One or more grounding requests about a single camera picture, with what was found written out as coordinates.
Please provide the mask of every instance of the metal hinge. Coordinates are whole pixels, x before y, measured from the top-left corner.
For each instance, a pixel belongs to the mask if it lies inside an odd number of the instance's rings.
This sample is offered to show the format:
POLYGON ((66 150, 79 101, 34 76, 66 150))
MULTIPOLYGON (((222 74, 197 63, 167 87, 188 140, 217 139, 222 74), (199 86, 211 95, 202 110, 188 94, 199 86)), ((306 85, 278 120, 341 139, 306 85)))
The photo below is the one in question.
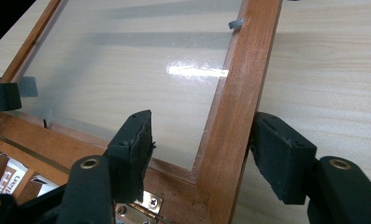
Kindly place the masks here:
POLYGON ((163 199, 144 191, 144 201, 117 203, 115 205, 116 224, 155 224, 175 223, 159 216, 163 199))

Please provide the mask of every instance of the light wood grain surface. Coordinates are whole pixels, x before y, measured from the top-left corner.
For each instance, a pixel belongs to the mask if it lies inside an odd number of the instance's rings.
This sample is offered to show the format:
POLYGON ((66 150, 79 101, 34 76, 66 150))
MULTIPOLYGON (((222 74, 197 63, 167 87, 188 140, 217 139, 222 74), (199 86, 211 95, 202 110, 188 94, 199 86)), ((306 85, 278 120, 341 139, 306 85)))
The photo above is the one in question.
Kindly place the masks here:
MULTIPOLYGON (((0 42, 0 76, 47 2, 0 42)), ((371 179, 371 0, 285 1, 259 110, 313 142, 317 158, 351 160, 371 179)), ((234 223, 307 223, 306 207, 278 202, 250 156, 234 223)))

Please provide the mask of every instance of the clamp pad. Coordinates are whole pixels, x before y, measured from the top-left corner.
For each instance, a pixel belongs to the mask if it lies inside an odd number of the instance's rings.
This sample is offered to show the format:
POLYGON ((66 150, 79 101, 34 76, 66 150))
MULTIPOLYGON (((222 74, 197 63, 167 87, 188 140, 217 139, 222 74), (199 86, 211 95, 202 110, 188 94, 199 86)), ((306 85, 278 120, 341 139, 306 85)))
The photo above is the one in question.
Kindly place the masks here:
POLYGON ((316 146, 282 119, 261 112, 250 138, 255 164, 278 198, 285 204, 304 204, 303 177, 313 165, 316 146))
POLYGON ((21 108, 21 98, 17 83, 0 83, 0 111, 21 108))

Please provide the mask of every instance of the wooden window frame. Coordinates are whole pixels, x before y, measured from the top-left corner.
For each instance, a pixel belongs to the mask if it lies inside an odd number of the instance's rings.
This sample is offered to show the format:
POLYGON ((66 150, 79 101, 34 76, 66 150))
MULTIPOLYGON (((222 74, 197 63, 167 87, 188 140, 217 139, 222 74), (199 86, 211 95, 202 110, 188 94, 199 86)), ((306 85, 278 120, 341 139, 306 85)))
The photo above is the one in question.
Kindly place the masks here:
MULTIPOLYGON (((282 0, 244 0, 221 78, 208 115, 206 130, 191 170, 153 159, 145 189, 162 195, 160 215, 177 223, 230 223, 248 155, 250 129, 261 98, 282 0)), ((54 18, 61 0, 50 0, 36 26, 0 82, 19 80, 19 71, 54 18)), ((72 164, 102 154, 107 142, 21 112, 0 113, 0 151, 46 178, 64 184, 72 164)))

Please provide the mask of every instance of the black clamp jaw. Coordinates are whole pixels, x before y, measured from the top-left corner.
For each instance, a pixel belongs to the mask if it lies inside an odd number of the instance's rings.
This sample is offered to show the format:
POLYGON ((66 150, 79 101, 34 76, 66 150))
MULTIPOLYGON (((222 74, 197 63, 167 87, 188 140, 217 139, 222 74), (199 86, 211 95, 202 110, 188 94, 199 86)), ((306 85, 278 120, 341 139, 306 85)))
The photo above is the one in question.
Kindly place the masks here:
POLYGON ((304 204, 311 224, 371 223, 371 182, 355 163, 315 159, 317 148, 283 120, 257 113, 250 149, 261 174, 285 204, 304 204))
POLYGON ((17 83, 0 83, 0 111, 21 108, 21 99, 17 83))
POLYGON ((22 205, 0 194, 0 223, 114 223, 114 203, 142 201, 154 149, 150 117, 149 110, 130 116, 103 156, 74 163, 66 185, 22 205))

